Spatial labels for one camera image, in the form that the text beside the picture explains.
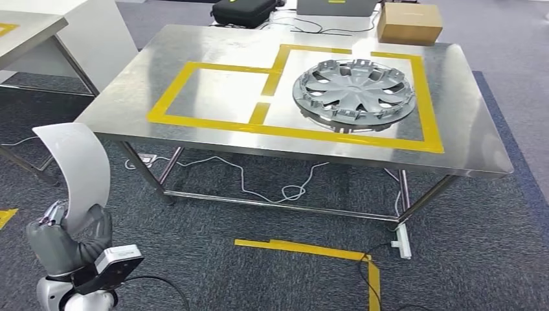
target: wire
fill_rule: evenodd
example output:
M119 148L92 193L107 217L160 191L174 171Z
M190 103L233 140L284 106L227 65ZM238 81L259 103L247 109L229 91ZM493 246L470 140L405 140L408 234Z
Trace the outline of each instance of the wire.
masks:
M364 280L364 282L366 282L366 284L368 285L368 287L374 292L375 294L375 297L377 298L377 302L379 304L379 311L383 311L383 309L381 308L381 298L379 296L379 294L377 293L377 291L374 289L374 287L372 287L372 285L370 284L370 282L368 282L368 279L366 278L366 276L364 275L362 269L361 269L361 266L362 266L362 263L364 262L364 258L366 258L367 255L371 254L373 251L375 251L376 249L378 248L381 248L383 246L390 246L391 243L388 242L388 243L382 243L382 244L379 244L379 245L376 245L372 248L370 248L368 251L366 251L366 253L364 253L364 256L360 259L359 261L359 264L358 264L358 268L359 268L359 273L362 277L362 279Z
M395 212L397 217L400 217L400 212L398 211L398 200L400 199L400 195L401 195L401 192L399 190L395 200Z
M365 32L365 31L372 30L372 29L375 28L375 24L374 24L375 18L379 15L379 11L374 10L374 12L377 12L377 14L370 19L370 23L372 24L372 26L370 28L363 29L363 30L349 30L349 29L330 28L330 29L320 31L319 34L327 34L326 33L327 31L334 31L334 30L335 31L343 31L343 32Z
M179 295L181 296L181 299L183 299L185 310L190 311L190 306L189 306L189 303L188 303L187 296L185 295L185 293L182 290L179 289L179 287L177 287L170 280L163 279L162 277L155 277L153 275L140 275L138 277L130 277L130 278L124 280L124 282L128 282L128 281L131 281L131 280L137 280L137 279L155 279L155 280L159 280L159 281L168 283L171 287L173 287L175 290L177 290L177 293L179 293Z
M25 138L23 140L20 140L20 141L16 142L15 144L0 144L0 145L1 146L17 146L18 144L24 143L25 141L29 141L29 140L35 139L35 138L38 138L38 136L32 136L32 137L29 137L29 138Z
M400 308L396 309L395 311L404 310L406 308L419 308L419 309L426 310L426 311L432 311L431 309L425 308L424 306L420 306L420 305L403 305Z
M372 285L370 284L370 282L368 282L368 279L366 278L366 276L364 275L361 267L362 267L362 263L365 262L364 261L364 258L366 258L367 255L370 255L372 254L375 250L383 247L383 246L391 246L391 243L390 242L387 242L387 243L382 243L382 244L378 244L372 248L370 248L368 251L366 251L366 253L364 253L364 256L360 259L359 261L359 264L358 264L358 268L359 268L359 273L362 277L362 279L364 280L364 282L366 282L366 284L368 285L368 287L374 292L375 294L375 297L377 298L377 302L379 304L379 311L383 311L383 308L381 307L381 298L379 296L379 294L377 293L377 291L372 287ZM429 308L425 308L424 306L420 306L420 305L403 305L403 306L400 306L398 309L396 309L395 311L401 311L401 310L404 310L406 308L420 308L422 310L426 310L426 311L432 311L431 309Z
M170 159L168 159L167 157L157 157L154 161L152 161L152 163L156 162L156 160L159 160L159 159L162 159L162 160L167 160L169 161ZM307 191L305 190L305 186L311 181L311 179L313 178L313 172L315 170L315 168L317 167L321 167L323 165L327 165L329 164L329 162L324 162L324 163L321 163L321 164L317 164L317 165L313 165L311 167L311 171L309 172L309 177L307 178L307 180L305 180L305 182L303 184L301 184L301 186L298 186L298 185L287 185L287 186L284 186L280 189L280 191L282 192L282 196L284 197L284 199L281 199L281 200L278 200L278 201L273 201L273 200L270 200L269 198L257 193L257 192L253 192L253 191L250 191L250 190L246 190L245 186L244 186L244 168L239 166L239 165L236 165L234 163L231 163L225 159L223 159L222 157L218 157L218 156L213 156L213 157L209 157L207 159L203 159L203 160L199 160L199 161L194 161L194 162L191 162L191 163L187 163L187 164L183 164L183 163L180 163L180 162L176 162L179 166L181 167L189 167L191 165L194 165L194 164L198 164L198 163L204 163L204 162L207 162L207 161L210 161L210 160L213 160L213 159L218 159L232 167L236 167L238 169L240 169L240 189L242 192L244 193L248 193L248 194L253 194L255 196L258 196L260 197L261 199L269 202L269 203L282 203L284 201L296 201L298 200L299 198L301 198L301 196L303 196ZM128 170L135 170L135 167L131 167L129 166L129 160L126 160L126 162L124 163L124 166L128 169ZM287 189L290 189L290 188L297 188L299 190L299 193L297 194L294 194L292 196L288 196L286 194L286 190Z
M318 29L317 31L305 31L299 27L297 27L296 25L294 24L289 24L289 23L273 23L274 21L278 21L278 20L281 20L281 19L285 19L285 18L293 18L294 20L296 21L303 21L305 23L309 23L309 24L313 24L315 26L318 26L320 27L320 29ZM286 25L286 26L292 26L294 28L296 28L299 32L303 32L305 34L319 34L324 28L322 27L321 24L319 23L315 23L314 21L308 21L306 19L300 19L300 18L296 18L296 17L293 17L293 16L286 16L286 17L279 17L279 18L275 18L273 19L273 22L267 22L266 24L263 24L259 30L262 30L264 29L265 27L269 26L269 25Z
M305 23L309 23L309 24L313 24L313 25L315 25L315 26L318 26L318 27L320 27L320 30L319 30L318 32L320 32L320 31L322 31L322 30L324 29L324 27L322 27L322 25L319 24L319 23L315 23L314 21L308 21L308 20L306 20L306 19L296 18L296 17L293 17L293 16L280 17L280 18L274 19L273 21L278 21L279 19L284 19L284 18L293 18L293 19L296 20L296 21L303 21L303 22L305 22Z
M307 31L299 31L299 30L290 30L290 32L303 32L304 34L318 34L318 32L307 32ZM350 34L325 34L327 36L343 36L343 37L351 37Z

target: blue carpet edge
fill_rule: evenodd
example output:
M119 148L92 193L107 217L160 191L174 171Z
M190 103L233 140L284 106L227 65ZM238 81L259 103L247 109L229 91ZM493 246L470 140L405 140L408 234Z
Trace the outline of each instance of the blue carpet edge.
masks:
M541 192L484 74L482 71L473 71L473 76L475 77L482 97L484 97L486 106L488 107L490 114L492 114L492 119L494 120L499 135L507 149L509 158L515 167L514 175L517 178L519 187L526 199L526 203L533 211L533 216L536 218L535 223L541 228L545 245L549 246L549 205L545 200L545 196Z

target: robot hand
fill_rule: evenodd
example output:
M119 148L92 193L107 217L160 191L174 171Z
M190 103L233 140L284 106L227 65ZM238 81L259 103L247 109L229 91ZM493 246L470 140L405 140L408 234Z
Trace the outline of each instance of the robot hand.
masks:
M27 226L32 250L54 279L92 264L105 249L112 246L113 228L108 211L99 205L92 206L88 215L94 222L93 237L86 242L77 242L65 230L63 219L67 207L67 202L57 201L44 217Z
M57 201L27 226L32 250L48 276L36 287L44 311L107 311L117 303L114 289L143 260L137 246L112 245L111 215L93 205L86 218L93 237L77 242L66 231L67 202Z

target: yellow tape square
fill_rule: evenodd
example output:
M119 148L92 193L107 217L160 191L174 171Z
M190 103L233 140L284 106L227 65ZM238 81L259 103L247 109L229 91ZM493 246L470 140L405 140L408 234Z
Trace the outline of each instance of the yellow tape square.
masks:
M0 37L1 36L4 36L5 34L7 34L8 32L16 29L19 25L15 25L15 24L2 24L0 23Z
M369 137L347 133L321 132L315 130L303 130L298 128L264 125L263 121L265 120L265 117L269 112L268 102L257 103L256 108L251 113L250 121L248 123L200 119L193 117L184 117L180 115L168 115L166 113L172 102L175 100L177 94L182 90L183 86L185 86L185 83L196 69L213 69L224 71L239 71L244 73L267 74L267 81L265 82L265 85L261 92L261 96L262 98L271 97L274 95L276 88L278 87L278 82L280 80L280 77L282 76L282 71L286 66L287 59L292 50L329 52L334 54L352 54L352 51L349 49L333 49L329 47L311 47L307 45L281 44L278 50L278 54L276 55L273 66L271 68L187 62L183 66L183 69L176 76L176 78L168 86L164 94L151 109L151 111L149 111L149 113L147 114L147 119L149 122L169 125L277 135L300 139L314 139L319 141L332 141L335 143L363 144L368 146L432 152L437 154L444 153L440 134L436 125L434 110L432 108L431 94L429 92L429 85L427 84L427 77L425 76L425 69L423 68L423 60L421 56L416 55L372 52L372 56L406 59L410 62L416 88L418 115L420 116L421 130L423 132L422 141L414 141L409 139L393 139L385 137Z

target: white curved panel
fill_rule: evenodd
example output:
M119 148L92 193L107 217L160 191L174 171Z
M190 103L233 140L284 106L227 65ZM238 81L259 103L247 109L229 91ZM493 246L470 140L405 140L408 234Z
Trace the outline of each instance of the white curved panel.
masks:
M80 232L93 220L86 213L94 204L105 206L111 171L105 149L83 123L63 123L32 129L50 150L69 189L66 216L69 234Z

